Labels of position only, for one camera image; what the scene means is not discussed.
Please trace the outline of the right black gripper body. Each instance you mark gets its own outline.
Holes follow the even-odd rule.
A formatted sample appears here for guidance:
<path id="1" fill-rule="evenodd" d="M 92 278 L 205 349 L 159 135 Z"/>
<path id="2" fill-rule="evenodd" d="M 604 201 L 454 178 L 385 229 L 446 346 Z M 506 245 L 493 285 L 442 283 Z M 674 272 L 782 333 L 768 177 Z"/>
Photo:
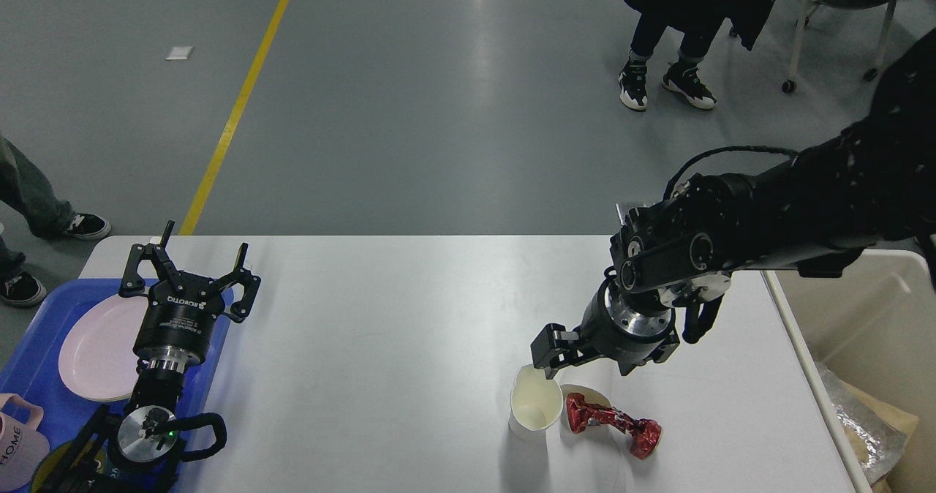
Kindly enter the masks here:
<path id="1" fill-rule="evenodd" d="M 623 347 L 631 342 L 658 343 L 675 330 L 675 314 L 656 292 L 632 294 L 615 279 L 606 279 L 592 297 L 579 326 L 582 339 L 604 358 L 618 363 Z"/>

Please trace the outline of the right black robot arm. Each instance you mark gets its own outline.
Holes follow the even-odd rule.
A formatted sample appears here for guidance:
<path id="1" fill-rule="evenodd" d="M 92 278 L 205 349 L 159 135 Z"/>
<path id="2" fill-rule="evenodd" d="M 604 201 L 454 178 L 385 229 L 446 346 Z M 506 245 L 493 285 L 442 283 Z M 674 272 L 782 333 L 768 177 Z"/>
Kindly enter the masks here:
<path id="1" fill-rule="evenodd" d="M 934 270 L 933 32 L 879 77 L 868 114 L 766 172 L 695 174 L 636 206 L 581 324 L 549 323 L 532 366 L 552 379 L 599 358 L 628 375 L 712 329 L 732 274 L 836 279 L 868 247 L 917 239 Z"/>

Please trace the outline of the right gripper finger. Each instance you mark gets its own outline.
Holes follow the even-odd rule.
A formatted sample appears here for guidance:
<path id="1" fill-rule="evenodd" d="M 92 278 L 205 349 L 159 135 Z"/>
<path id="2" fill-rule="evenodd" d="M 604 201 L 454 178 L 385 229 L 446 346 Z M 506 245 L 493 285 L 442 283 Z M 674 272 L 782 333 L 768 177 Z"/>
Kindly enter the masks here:
<path id="1" fill-rule="evenodd" d="M 678 349 L 679 344 L 681 344 L 681 340 L 676 332 L 669 333 L 667 337 L 658 343 L 629 343 L 623 347 L 618 359 L 619 375 L 626 377 L 629 373 L 632 373 L 640 366 L 645 366 L 647 363 L 665 363 Z"/>
<path id="2" fill-rule="evenodd" d="M 546 380 L 554 380 L 559 370 L 581 366 L 602 354 L 578 331 L 568 331 L 562 324 L 548 323 L 529 344 L 532 366 L 542 371 Z"/>

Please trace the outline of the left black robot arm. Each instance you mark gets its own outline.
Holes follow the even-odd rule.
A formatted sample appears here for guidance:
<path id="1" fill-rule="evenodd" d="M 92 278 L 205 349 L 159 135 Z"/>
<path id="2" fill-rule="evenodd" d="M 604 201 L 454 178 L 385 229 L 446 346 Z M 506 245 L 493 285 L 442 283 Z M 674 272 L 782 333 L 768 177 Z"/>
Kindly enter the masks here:
<path id="1" fill-rule="evenodd" d="M 146 303 L 132 353 L 137 379 L 127 405 L 98 406 L 60 459 L 46 457 L 34 472 L 37 492 L 168 492 L 178 467 L 210 459 L 227 444 L 217 413 L 178 412 L 188 370 L 208 360 L 221 316 L 242 323 L 261 279 L 246 266 L 242 243 L 230 273 L 201 276 L 178 270 L 167 252 L 174 223 L 155 243 L 134 245 L 119 296 Z"/>

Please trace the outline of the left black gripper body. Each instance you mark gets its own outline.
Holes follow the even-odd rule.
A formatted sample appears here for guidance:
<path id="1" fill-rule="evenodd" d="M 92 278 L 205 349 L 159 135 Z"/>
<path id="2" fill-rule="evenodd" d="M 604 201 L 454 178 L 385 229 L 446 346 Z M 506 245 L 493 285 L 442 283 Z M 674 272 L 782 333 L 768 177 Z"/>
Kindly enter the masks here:
<path id="1" fill-rule="evenodd" d="M 203 363 L 216 320 L 225 308 L 217 280 L 183 272 L 180 281 L 158 280 L 147 299 L 133 345 L 137 358 L 147 369 L 177 373 Z"/>

